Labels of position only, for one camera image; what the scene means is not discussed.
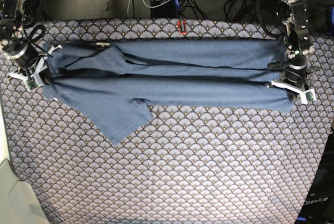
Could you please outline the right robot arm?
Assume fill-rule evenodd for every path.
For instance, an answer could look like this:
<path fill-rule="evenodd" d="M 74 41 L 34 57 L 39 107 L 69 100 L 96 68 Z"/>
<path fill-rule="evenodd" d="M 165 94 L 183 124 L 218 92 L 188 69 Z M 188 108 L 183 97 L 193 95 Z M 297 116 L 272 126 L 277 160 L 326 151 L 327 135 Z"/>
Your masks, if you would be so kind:
<path fill-rule="evenodd" d="M 46 60 L 51 51 L 38 45 L 46 32 L 37 22 L 44 0 L 1 0 L 1 53 L 17 66 L 9 73 L 29 91 L 48 82 Z"/>

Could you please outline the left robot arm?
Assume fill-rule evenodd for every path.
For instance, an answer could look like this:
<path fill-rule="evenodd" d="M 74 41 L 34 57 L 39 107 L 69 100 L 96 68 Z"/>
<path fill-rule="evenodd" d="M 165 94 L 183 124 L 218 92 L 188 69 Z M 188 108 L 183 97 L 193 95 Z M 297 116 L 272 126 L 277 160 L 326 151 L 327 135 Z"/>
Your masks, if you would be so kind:
<path fill-rule="evenodd" d="M 311 88 L 307 75 L 308 58 L 315 52 L 308 28 L 308 12 L 303 0 L 274 0 L 278 2 L 277 16 L 283 29 L 281 34 L 270 32 L 261 17 L 261 0 L 256 0 L 256 13 L 265 33 L 276 39 L 282 39 L 285 45 L 284 57 L 268 64 L 269 70 L 280 70 L 280 78 L 273 80 L 270 86 L 289 91 L 299 96 L 303 104 L 316 101 L 315 90 Z"/>

